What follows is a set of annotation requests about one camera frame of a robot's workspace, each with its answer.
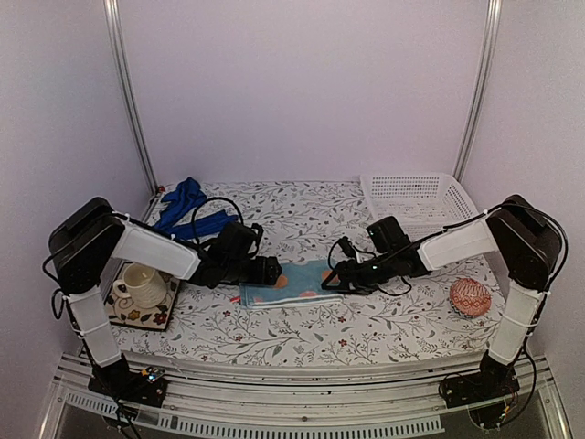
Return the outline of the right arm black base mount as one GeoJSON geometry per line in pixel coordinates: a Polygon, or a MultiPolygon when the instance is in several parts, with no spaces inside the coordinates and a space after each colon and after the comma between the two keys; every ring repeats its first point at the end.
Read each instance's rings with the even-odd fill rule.
{"type": "Polygon", "coordinates": [[[460,407],[512,395],[520,390],[514,364],[504,364],[485,352],[479,370],[444,378],[438,387],[439,395],[448,408],[460,407]]]}

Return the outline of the dark blue towel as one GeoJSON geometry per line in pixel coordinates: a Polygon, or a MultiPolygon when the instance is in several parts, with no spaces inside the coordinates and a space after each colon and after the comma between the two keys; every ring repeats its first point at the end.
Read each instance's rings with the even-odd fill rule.
{"type": "Polygon", "coordinates": [[[186,178],[178,183],[175,189],[166,192],[161,202],[164,208],[160,211],[154,228],[183,241],[220,233],[227,224],[239,220],[238,215],[229,215],[223,209],[197,218],[195,224],[192,224],[192,220],[188,218],[189,214],[207,202],[207,195],[192,177],[186,178]]]}

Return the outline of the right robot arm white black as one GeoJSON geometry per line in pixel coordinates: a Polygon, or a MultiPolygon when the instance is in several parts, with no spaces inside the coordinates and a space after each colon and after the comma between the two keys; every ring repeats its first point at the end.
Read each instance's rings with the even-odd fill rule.
{"type": "Polygon", "coordinates": [[[550,287],[569,256],[569,240],[559,222],[513,195],[482,213],[413,241],[397,218],[367,227],[377,255],[359,261],[348,238],[336,242],[346,259],[330,266],[321,286],[341,294],[371,294],[398,278],[418,278],[475,256],[497,252],[507,269],[505,311],[473,378],[473,391],[493,398],[508,382],[511,367],[538,325],[550,287]]]}

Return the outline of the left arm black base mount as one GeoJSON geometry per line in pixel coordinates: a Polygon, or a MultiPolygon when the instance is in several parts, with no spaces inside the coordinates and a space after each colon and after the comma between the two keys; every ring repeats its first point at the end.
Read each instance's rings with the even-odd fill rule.
{"type": "Polygon", "coordinates": [[[134,402],[161,408],[169,381],[165,370],[154,366],[130,370],[124,355],[109,366],[92,366],[90,391],[109,396],[115,402],[134,402]]]}

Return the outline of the light blue orange dotted towel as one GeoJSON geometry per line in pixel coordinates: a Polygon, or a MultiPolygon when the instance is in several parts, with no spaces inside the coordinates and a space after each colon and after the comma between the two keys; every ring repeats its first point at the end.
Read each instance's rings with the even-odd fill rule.
{"type": "Polygon", "coordinates": [[[331,273],[325,260],[285,263],[273,286],[242,284],[239,302],[248,309],[271,309],[288,306],[339,303],[343,296],[324,290],[321,283],[331,273]]]}

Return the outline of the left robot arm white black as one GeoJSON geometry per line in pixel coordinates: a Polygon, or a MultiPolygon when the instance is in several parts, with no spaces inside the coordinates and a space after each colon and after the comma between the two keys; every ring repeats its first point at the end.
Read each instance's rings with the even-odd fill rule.
{"type": "Polygon", "coordinates": [[[88,201],[50,235],[52,279],[63,294],[74,330],[101,369],[101,383],[117,397],[136,387],[123,367],[101,291],[101,274],[112,259],[137,262],[178,280],[213,289],[221,284],[274,286],[282,274],[277,258],[258,254],[258,224],[227,224],[202,243],[181,240],[116,212],[101,197],[88,201]]]}

